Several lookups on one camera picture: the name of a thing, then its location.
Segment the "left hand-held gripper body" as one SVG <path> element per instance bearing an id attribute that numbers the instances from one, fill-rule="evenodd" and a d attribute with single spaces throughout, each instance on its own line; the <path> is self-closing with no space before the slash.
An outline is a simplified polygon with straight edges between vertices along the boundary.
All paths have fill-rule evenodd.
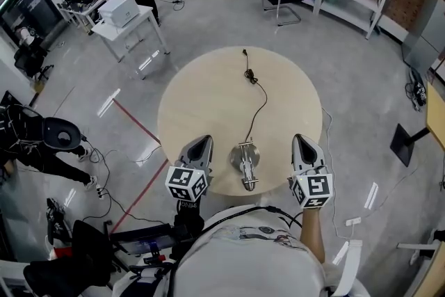
<path id="1" fill-rule="evenodd" d="M 165 187 L 172 198 L 184 202 L 197 202 L 207 193 L 212 173 L 210 168 L 196 168 L 192 165 L 170 166 Z"/>

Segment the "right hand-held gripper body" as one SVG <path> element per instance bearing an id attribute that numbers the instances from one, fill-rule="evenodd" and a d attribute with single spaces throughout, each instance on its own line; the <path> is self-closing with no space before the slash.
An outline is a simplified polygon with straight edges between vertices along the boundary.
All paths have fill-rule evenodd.
<path id="1" fill-rule="evenodd" d="M 289 186 L 301 209 L 324 207 L 333 197 L 333 176 L 325 167 L 294 171 Z"/>

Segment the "person's left forearm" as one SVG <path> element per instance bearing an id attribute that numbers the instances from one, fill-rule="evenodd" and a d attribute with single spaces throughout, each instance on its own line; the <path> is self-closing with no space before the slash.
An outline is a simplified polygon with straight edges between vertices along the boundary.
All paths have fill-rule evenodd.
<path id="1" fill-rule="evenodd" d="M 195 202 L 184 200 L 177 201 L 177 213 L 175 215 L 175 226 L 183 225 L 191 238 L 198 238 L 204 229 L 204 219 L 200 214 L 201 198 Z"/>

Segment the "person's right forearm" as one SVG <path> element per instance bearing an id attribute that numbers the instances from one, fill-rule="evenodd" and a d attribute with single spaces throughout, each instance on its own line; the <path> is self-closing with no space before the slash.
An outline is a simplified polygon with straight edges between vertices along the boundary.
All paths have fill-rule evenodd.
<path id="1" fill-rule="evenodd" d="M 300 241 L 309 248 L 321 264 L 325 263 L 319 208 L 303 210 Z"/>

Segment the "white-framed wooden table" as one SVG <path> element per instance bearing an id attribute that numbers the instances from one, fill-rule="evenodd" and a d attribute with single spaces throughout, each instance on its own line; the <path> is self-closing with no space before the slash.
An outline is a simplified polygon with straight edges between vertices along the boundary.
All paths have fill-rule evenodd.
<path id="1" fill-rule="evenodd" d="M 445 293 L 445 242 L 431 244 L 398 243 L 397 249 L 433 251 L 424 262 L 403 297 L 440 297 Z"/>

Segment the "white desk with laptops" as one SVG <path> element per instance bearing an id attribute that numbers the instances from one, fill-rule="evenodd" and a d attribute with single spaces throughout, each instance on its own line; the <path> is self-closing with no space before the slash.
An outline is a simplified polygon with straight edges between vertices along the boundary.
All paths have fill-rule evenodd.
<path id="1" fill-rule="evenodd" d="M 58 4 L 58 10 L 68 22 L 73 23 L 76 27 L 81 27 L 88 35 L 92 33 L 92 28 L 96 25 L 96 21 L 92 18 L 93 13 L 98 10 L 108 0 L 95 0 L 91 4 L 76 4 L 74 8 L 65 4 Z"/>

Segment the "black tablet screen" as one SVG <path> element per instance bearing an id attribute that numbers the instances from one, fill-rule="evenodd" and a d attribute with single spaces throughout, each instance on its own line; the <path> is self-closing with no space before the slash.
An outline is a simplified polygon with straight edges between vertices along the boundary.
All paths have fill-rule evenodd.
<path id="1" fill-rule="evenodd" d="M 109 236 L 110 242 L 128 255 L 140 255 L 171 248 L 175 244 L 169 224 L 146 227 Z"/>

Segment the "white ribbed strip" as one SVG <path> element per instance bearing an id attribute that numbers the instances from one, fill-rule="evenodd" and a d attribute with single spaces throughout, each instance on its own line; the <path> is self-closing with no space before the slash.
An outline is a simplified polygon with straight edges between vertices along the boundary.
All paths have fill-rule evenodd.
<path id="1" fill-rule="evenodd" d="M 343 267 L 343 273 L 332 297 L 344 297 L 348 295 L 353 287 L 353 283 L 357 276 L 359 263 L 361 259 L 362 240 L 350 240 L 346 252 L 346 260 Z"/>

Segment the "person's white shirt torso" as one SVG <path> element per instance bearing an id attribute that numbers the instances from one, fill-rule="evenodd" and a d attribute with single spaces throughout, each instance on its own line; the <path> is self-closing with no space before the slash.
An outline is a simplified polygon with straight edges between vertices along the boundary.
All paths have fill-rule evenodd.
<path id="1" fill-rule="evenodd" d="M 253 204 L 204 221 L 192 243 L 172 248 L 161 278 L 127 273 L 112 297 L 332 297 L 340 270 L 321 264 L 276 214 Z"/>

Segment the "black swivel chair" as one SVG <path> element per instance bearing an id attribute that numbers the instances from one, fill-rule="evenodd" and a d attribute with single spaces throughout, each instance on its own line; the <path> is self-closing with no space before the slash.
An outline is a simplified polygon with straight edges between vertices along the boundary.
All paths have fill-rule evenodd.
<path id="1" fill-rule="evenodd" d="M 53 65 L 43 65 L 44 57 L 34 54 L 28 47 L 20 46 L 14 54 L 15 67 L 34 81 L 48 80 Z"/>
<path id="2" fill-rule="evenodd" d="M 24 278 L 37 297 L 79 297 L 90 287 L 105 287 L 112 273 L 113 249 L 108 237 L 76 220 L 72 256 L 31 262 Z"/>

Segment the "yellow table with black base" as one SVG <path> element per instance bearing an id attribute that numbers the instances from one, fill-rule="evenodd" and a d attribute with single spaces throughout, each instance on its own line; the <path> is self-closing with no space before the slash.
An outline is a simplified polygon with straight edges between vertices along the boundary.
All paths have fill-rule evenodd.
<path id="1" fill-rule="evenodd" d="M 414 143 L 432 134 L 445 152 L 445 101 L 431 83 L 426 86 L 426 125 L 413 135 L 409 135 L 401 124 L 397 124 L 390 149 L 408 167 L 414 150 Z"/>

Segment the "white table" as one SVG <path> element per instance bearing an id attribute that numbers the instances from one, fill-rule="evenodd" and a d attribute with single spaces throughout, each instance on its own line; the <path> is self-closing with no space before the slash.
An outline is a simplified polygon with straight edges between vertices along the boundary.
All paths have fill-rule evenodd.
<path id="1" fill-rule="evenodd" d="M 123 40 L 128 37 L 131 33 L 137 30 L 137 28 L 143 23 L 149 21 L 154 29 L 161 46 L 164 50 L 164 54 L 169 54 L 170 49 L 165 41 L 165 38 L 161 32 L 159 25 L 157 24 L 154 14 L 152 12 L 152 7 L 149 6 L 139 6 L 140 13 L 136 15 L 129 23 L 124 27 L 119 28 L 112 24 L 107 24 L 106 22 L 100 22 L 96 24 L 92 31 L 99 35 L 102 42 L 105 44 L 106 48 L 110 51 L 114 59 L 119 63 L 125 57 L 125 55 L 119 56 L 114 48 L 112 48 L 111 43 L 117 42 L 118 40 Z"/>

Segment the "white printer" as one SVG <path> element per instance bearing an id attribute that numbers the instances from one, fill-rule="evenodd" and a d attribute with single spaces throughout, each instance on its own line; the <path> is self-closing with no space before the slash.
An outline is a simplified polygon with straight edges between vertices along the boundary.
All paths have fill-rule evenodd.
<path id="1" fill-rule="evenodd" d="M 108 0 L 98 9 L 105 23 L 123 28 L 140 14 L 135 0 Z"/>

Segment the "grey metal cabinet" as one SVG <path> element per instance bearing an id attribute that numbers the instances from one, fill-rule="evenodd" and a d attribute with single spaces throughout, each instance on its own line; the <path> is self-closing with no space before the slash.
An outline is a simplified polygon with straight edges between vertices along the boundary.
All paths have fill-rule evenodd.
<path id="1" fill-rule="evenodd" d="M 424 75 L 445 49 L 445 0 L 425 0 L 403 44 L 403 60 Z"/>

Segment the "large black display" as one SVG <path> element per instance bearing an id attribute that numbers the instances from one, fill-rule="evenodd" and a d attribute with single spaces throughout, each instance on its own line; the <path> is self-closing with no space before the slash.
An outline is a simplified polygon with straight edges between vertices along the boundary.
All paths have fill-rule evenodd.
<path id="1" fill-rule="evenodd" d="M 66 23 L 51 0 L 5 0 L 0 4 L 0 27 L 15 45 L 20 41 L 17 26 L 30 28 L 48 46 Z"/>

